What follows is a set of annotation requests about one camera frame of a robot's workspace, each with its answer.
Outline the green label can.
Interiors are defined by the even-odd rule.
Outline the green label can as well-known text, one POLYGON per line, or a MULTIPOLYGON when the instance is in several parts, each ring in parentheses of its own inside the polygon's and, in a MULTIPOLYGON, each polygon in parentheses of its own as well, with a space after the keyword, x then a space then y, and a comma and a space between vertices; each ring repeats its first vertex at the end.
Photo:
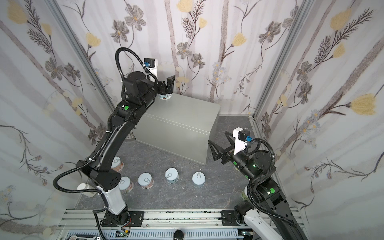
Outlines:
POLYGON ((171 94, 165 94, 165 95, 160 95, 160 94, 159 94, 159 98, 160 98, 161 100, 164 100, 164 101, 169 100, 171 97, 172 97, 171 94))

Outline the teal label can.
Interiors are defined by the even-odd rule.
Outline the teal label can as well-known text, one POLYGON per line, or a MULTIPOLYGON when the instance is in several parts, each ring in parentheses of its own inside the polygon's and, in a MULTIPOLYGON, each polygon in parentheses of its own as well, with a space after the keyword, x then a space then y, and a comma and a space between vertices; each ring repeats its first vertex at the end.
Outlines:
POLYGON ((176 168, 169 168, 165 172, 165 178, 169 184, 175 184, 179 180, 179 172, 176 168))

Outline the red label can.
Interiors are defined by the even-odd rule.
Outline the red label can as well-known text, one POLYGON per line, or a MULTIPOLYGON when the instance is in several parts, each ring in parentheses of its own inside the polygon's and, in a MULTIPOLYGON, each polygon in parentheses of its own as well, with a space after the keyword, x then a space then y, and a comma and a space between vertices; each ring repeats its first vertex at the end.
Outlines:
POLYGON ((150 173, 142 173, 138 178, 138 184, 145 190, 154 185, 153 177, 150 173))

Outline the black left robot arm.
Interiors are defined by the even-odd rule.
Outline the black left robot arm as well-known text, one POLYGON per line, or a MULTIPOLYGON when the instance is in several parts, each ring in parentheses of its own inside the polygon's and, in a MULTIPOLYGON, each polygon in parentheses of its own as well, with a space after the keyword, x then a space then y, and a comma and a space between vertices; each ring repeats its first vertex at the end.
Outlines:
POLYGON ((174 91, 175 76, 166 78, 164 82, 152 81, 153 76, 136 71, 123 78, 122 100, 109 116, 101 142, 90 156, 76 164, 95 184, 108 212, 115 216, 121 215, 127 205, 118 187, 121 174, 112 169, 114 157, 156 97, 171 95, 174 91))

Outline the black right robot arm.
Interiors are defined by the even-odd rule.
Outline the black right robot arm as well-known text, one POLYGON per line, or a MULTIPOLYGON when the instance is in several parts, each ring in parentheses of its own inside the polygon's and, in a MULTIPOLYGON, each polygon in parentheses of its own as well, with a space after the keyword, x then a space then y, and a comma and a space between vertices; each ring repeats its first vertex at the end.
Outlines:
POLYGON ((305 240, 280 186, 273 180, 276 155, 264 139, 252 138, 248 130, 225 133, 230 146, 208 141, 214 161, 231 163, 247 179, 247 199, 232 211, 222 211, 223 226, 245 226, 261 240, 305 240))

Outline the orange label can by arm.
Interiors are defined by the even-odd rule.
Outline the orange label can by arm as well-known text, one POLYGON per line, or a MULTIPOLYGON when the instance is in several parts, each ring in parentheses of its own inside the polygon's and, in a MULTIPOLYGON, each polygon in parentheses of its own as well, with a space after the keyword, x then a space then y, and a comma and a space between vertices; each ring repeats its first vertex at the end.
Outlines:
POLYGON ((115 156, 111 165, 111 169, 120 172, 124 168, 124 163, 122 162, 120 157, 115 156))

